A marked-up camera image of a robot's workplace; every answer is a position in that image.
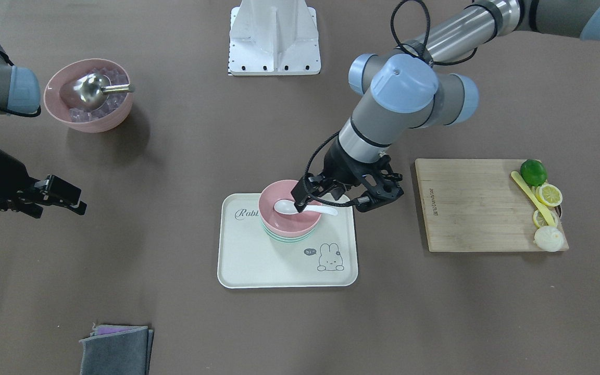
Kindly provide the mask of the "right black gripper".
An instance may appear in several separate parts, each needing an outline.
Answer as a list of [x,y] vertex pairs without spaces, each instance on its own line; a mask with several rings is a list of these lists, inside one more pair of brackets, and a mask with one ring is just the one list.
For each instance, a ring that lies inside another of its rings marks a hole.
[[48,199],[41,200],[41,206],[37,204],[33,198],[38,182],[24,164],[0,149],[0,211],[22,212],[40,219],[41,206],[57,206],[80,216],[85,214],[88,205],[80,201],[81,189],[53,174],[42,181],[42,193]]

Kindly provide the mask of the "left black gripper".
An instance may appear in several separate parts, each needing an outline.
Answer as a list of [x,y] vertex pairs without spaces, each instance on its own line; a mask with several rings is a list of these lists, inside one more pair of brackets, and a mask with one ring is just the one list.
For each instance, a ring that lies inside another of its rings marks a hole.
[[302,177],[291,190],[294,207],[302,213],[312,201],[347,206],[347,202],[340,201],[345,192],[362,185],[364,176],[372,172],[373,164],[352,158],[340,140],[335,140],[324,156],[321,177]]

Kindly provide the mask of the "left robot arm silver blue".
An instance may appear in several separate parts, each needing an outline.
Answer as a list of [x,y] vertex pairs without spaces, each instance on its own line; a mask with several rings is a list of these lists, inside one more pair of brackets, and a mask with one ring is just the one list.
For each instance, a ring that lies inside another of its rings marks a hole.
[[352,63],[348,83],[360,101],[330,145],[319,174],[305,171],[291,190],[292,212],[310,202],[332,206],[351,188],[364,192],[346,203],[360,212],[402,196],[402,176],[390,166],[388,149],[407,129],[450,126],[473,116],[479,91],[471,79],[440,74],[436,66],[466,62],[483,44],[514,31],[600,41],[600,1],[474,1],[459,14],[414,39],[395,37],[385,55],[363,54]]

